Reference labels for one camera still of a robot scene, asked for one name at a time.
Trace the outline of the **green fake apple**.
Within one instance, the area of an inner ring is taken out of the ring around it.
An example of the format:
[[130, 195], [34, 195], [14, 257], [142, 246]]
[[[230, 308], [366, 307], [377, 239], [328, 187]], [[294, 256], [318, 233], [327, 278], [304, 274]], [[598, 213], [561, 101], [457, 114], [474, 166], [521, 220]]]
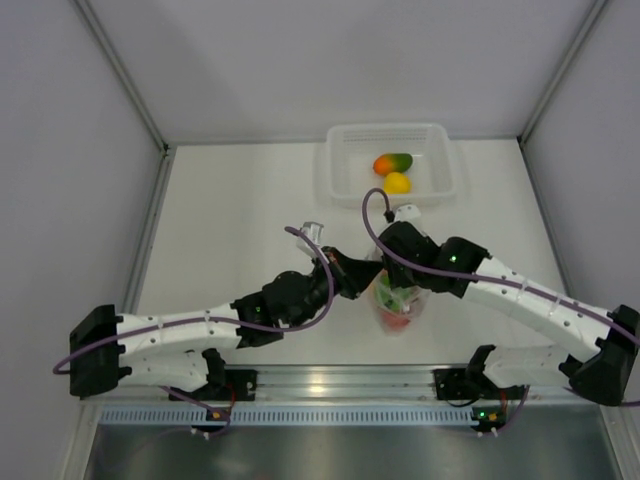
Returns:
[[410, 288], [392, 288], [386, 275], [381, 275], [373, 287], [374, 300], [389, 312], [407, 313], [416, 298], [416, 293]]

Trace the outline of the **clear zip top bag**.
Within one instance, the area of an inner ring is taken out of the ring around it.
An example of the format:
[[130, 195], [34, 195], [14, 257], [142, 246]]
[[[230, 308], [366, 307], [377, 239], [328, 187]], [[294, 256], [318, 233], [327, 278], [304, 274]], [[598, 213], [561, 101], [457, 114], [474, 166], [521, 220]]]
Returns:
[[392, 288], [388, 272], [382, 269], [368, 295], [381, 329], [387, 335], [400, 335], [422, 316], [430, 293], [418, 287]]

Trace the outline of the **yellow fake pepper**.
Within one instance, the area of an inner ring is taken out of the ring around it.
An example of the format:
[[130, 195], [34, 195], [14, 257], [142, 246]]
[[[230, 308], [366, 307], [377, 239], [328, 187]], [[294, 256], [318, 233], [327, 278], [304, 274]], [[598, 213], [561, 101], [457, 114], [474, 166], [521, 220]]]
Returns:
[[404, 195], [411, 192], [412, 183], [408, 176], [400, 172], [391, 172], [385, 176], [383, 190], [389, 195]]

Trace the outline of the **orange green fake mango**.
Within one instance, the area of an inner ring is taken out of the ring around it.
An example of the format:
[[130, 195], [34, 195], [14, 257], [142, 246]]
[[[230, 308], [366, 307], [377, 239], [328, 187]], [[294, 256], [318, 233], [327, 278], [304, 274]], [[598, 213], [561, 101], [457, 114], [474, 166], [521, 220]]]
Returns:
[[413, 156], [409, 153], [386, 153], [379, 156], [373, 163], [373, 171], [379, 176], [386, 176], [391, 172], [404, 173], [413, 165]]

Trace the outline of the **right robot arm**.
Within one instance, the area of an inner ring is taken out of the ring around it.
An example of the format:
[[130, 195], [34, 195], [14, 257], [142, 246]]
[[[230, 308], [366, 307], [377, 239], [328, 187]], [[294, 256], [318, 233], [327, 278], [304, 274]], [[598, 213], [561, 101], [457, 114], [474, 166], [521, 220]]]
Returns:
[[561, 386], [591, 402], [621, 406], [639, 351], [639, 313], [594, 307], [517, 274], [462, 237], [437, 244], [412, 223], [378, 236], [395, 287], [419, 287], [484, 305], [550, 340], [546, 347], [479, 347], [468, 388], [480, 397], [512, 386]]

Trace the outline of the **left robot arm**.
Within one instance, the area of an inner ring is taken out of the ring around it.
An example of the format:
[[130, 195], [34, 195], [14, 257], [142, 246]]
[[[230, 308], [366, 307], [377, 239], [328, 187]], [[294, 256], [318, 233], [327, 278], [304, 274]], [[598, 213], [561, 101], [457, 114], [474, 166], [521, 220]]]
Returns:
[[57, 367], [69, 392], [85, 399], [118, 386], [169, 387], [204, 399], [226, 386], [226, 350], [259, 348], [321, 321], [335, 297], [355, 300], [382, 270], [325, 247], [308, 274], [285, 271], [259, 291], [205, 310], [169, 315], [94, 308], [70, 333], [69, 357]]

